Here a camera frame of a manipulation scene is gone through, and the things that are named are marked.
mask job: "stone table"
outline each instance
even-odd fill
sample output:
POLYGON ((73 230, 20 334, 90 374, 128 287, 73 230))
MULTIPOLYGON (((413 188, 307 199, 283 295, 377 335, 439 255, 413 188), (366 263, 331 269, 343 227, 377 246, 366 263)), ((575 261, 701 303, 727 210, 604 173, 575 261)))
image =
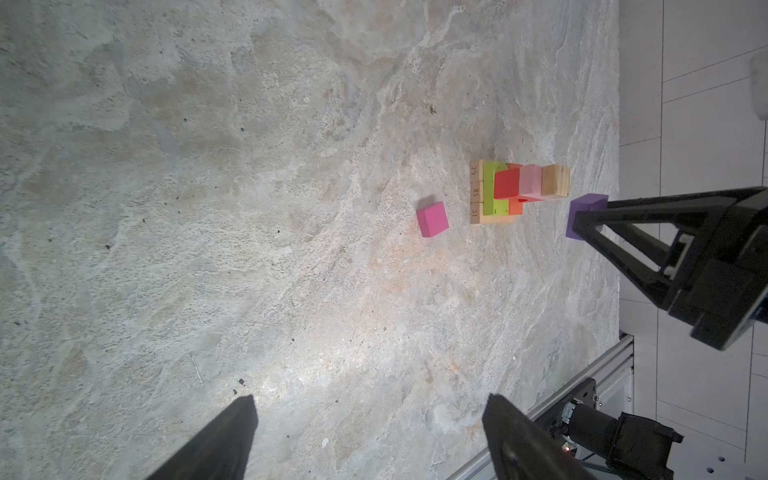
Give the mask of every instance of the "stone table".
POLYGON ((616 0, 5 2, 0 471, 143 478, 236 396, 248 478, 444 478, 618 335, 616 0), (420 202, 450 229, 423 239, 420 202))

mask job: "floor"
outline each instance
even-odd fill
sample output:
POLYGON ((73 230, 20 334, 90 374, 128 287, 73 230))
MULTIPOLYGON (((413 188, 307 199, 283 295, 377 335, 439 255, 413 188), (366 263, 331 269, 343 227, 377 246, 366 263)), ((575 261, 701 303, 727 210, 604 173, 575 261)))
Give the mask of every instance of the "floor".
POLYGON ((143 478, 234 398, 248 478, 444 478, 618 338, 568 202, 618 189, 617 0, 3 2, 0 470, 143 478), (422 239, 415 207, 445 202, 422 239))
MULTIPOLYGON (((768 2, 621 0, 620 32, 621 196, 768 184, 748 78, 768 51, 768 2)), ((675 229, 649 233, 669 243, 675 229)), ((620 317, 635 336, 635 412, 768 472, 768 326, 718 352, 624 279, 620 317)))

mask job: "tile grout line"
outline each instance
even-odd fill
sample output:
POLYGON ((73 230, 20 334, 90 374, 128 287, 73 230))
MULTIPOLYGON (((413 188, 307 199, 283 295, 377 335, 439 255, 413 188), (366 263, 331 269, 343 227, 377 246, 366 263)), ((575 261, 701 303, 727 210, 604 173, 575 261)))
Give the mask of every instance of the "tile grout line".
MULTIPOLYGON (((662 11, 662 19, 661 19, 661 24, 663 25, 663 24, 664 24, 664 18, 663 18, 663 15, 664 15, 664 7, 663 7, 663 6, 662 6, 662 8, 661 8, 661 11, 662 11)), ((664 42, 664 36, 663 36, 663 35, 662 35, 662 37, 661 37, 661 41, 662 41, 662 42, 664 42)), ((724 61, 733 60, 733 59, 734 59, 734 58, 736 58, 736 57, 740 57, 741 55, 746 55, 746 54, 748 54, 748 53, 752 53, 753 51, 758 51, 758 50, 760 50, 761 48, 765 48, 765 47, 768 47, 768 45, 763 45, 762 47, 758 47, 758 48, 755 48, 754 50, 749 50, 749 51, 745 51, 744 53, 739 53, 738 55, 734 55, 733 57, 730 57, 730 58, 726 58, 725 60, 716 61, 716 62, 714 62, 714 63, 713 63, 713 64, 711 64, 711 65, 707 65, 706 67, 697 68, 696 70, 691 70, 691 71, 689 71, 688 73, 684 73, 684 74, 682 74, 682 75, 678 75, 678 76, 676 76, 676 77, 672 77, 672 78, 669 78, 669 79, 667 79, 667 80, 663 80, 663 81, 662 81, 662 83, 664 83, 665 81, 672 81, 672 80, 676 80, 676 79, 678 79, 678 78, 680 78, 680 77, 684 77, 684 76, 686 76, 686 75, 690 75, 690 74, 692 74, 692 73, 696 73, 697 71, 699 71, 699 70, 703 70, 703 69, 705 69, 705 68, 714 67, 715 65, 717 65, 717 64, 720 64, 720 63, 723 63, 724 61)))
POLYGON ((763 178, 766 177, 766 137, 768 137, 768 121, 765 122, 763 129, 763 178))
POLYGON ((643 305, 653 305, 651 302, 644 302, 643 300, 631 300, 628 298, 621 298, 619 296, 619 300, 623 300, 624 302, 635 302, 635 303, 642 303, 643 305))
POLYGON ((739 450, 744 450, 744 455, 746 455, 746 441, 744 442, 744 447, 739 447, 738 445, 734 445, 733 443, 728 443, 728 442, 726 442, 725 440, 720 440, 719 438, 717 438, 717 437, 713 437, 712 435, 708 435, 707 433, 704 433, 704 432, 699 432, 698 430, 696 430, 696 429, 692 429, 692 428, 691 428, 691 427, 689 427, 689 426, 685 426, 685 425, 683 425, 683 424, 682 424, 682 423, 680 423, 680 422, 675 422, 675 421, 674 421, 674 420, 672 420, 672 419, 667 419, 667 418, 665 418, 665 417, 662 417, 662 416, 660 416, 659 418, 660 418, 660 419, 663 419, 663 420, 667 420, 668 422, 677 423, 678 425, 682 425, 683 427, 685 427, 685 428, 687 428, 687 429, 689 429, 689 430, 693 430, 693 431, 694 431, 694 432, 696 432, 696 433, 700 433, 701 435, 705 435, 705 436, 707 436, 707 437, 709 437, 709 438, 711 438, 711 439, 715 439, 715 440, 717 440, 718 442, 722 442, 722 443, 724 443, 724 444, 726 444, 726 445, 730 445, 730 446, 732 446, 732 447, 736 447, 736 448, 737 448, 737 449, 739 449, 739 450))
POLYGON ((703 93, 703 92, 705 92, 705 91, 709 91, 709 90, 712 90, 712 89, 714 89, 714 88, 718 88, 718 87, 724 87, 724 86, 726 86, 726 85, 729 85, 729 84, 732 84, 732 83, 736 83, 736 82, 738 82, 738 81, 746 80, 746 79, 748 79, 748 78, 749 78, 749 77, 744 77, 744 78, 739 78, 738 80, 727 81, 727 82, 726 82, 726 83, 724 83, 724 84, 721 84, 721 85, 715 85, 714 87, 704 88, 703 90, 695 91, 695 92, 694 92, 694 93, 692 93, 692 94, 683 95, 682 97, 673 98, 672 100, 662 101, 662 102, 661 102, 661 104, 668 104, 668 103, 669 103, 669 102, 671 102, 671 101, 676 101, 676 100, 680 100, 681 98, 690 97, 691 95, 700 94, 700 93, 703 93))
POLYGON ((676 409, 685 410, 686 412, 689 412, 689 413, 693 413, 694 415, 698 415, 699 417, 704 417, 705 419, 709 419, 709 420, 712 420, 713 422, 722 423, 723 425, 729 426, 729 427, 731 427, 732 429, 741 430, 742 432, 746 432, 746 430, 745 430, 745 429, 740 429, 739 427, 734 427, 734 426, 733 426, 733 425, 731 425, 730 423, 725 423, 725 422, 722 422, 722 421, 720 421, 720 420, 716 420, 716 419, 713 419, 712 417, 708 417, 708 416, 706 416, 706 415, 702 415, 702 414, 700 414, 699 412, 694 412, 693 410, 689 410, 689 409, 686 409, 686 408, 684 408, 684 407, 681 407, 681 406, 679 406, 679 405, 675 405, 674 403, 669 403, 669 402, 667 402, 666 400, 662 400, 662 399, 659 399, 659 402, 662 402, 662 403, 666 403, 667 405, 669 405, 669 406, 673 406, 673 407, 674 407, 674 408, 676 408, 676 409))
POLYGON ((630 143, 628 143, 628 144, 619 145, 619 148, 621 148, 621 147, 627 147, 627 146, 629 146, 629 145, 634 145, 634 144, 641 144, 641 143, 643 143, 644 141, 651 141, 651 140, 656 140, 657 138, 661 138, 661 135, 659 135, 658 137, 651 137, 651 138, 646 138, 645 140, 638 140, 638 141, 633 141, 633 142, 630 142, 630 143))
MULTIPOLYGON (((661 197, 661 145, 664 142, 662 138, 664 128, 664 0, 661 0, 661 92, 659 100, 661 101, 659 109, 659 197, 661 197)), ((661 223, 659 223, 659 239, 661 238, 661 223)), ((659 308, 656 307, 656 409, 654 417, 658 421, 659 417, 659 308)))
MULTIPOLYGON (((755 326, 752 325, 752 346, 750 354, 755 350, 755 326)), ((746 384, 746 429, 744 430, 744 463, 746 463, 746 441, 750 432, 750 397, 752 396, 752 355, 750 355, 750 378, 746 384)))

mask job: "red block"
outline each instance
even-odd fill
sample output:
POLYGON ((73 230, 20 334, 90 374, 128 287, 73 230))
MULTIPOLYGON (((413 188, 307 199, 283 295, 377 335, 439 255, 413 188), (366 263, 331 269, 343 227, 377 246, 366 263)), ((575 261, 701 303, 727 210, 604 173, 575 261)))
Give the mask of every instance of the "red block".
POLYGON ((496 200, 508 200, 520 194, 520 169, 510 168, 496 172, 493 180, 493 197, 496 200))
POLYGON ((520 195, 521 167, 522 165, 519 164, 509 164, 509 170, 497 172, 494 178, 493 197, 496 200, 509 200, 509 213, 511 215, 516 215, 512 211, 517 210, 517 208, 512 207, 512 204, 524 204, 542 200, 541 198, 520 195))

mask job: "pink block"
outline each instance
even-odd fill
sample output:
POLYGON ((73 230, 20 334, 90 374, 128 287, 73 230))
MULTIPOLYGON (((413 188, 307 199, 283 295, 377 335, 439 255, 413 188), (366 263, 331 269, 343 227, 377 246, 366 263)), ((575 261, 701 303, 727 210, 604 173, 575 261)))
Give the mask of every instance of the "pink block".
POLYGON ((520 195, 533 201, 546 200, 541 195, 541 167, 523 165, 520 167, 520 195))
POLYGON ((442 202, 432 204, 416 212, 419 226, 422 228, 422 237, 434 237, 448 229, 448 216, 445 215, 445 205, 442 202))

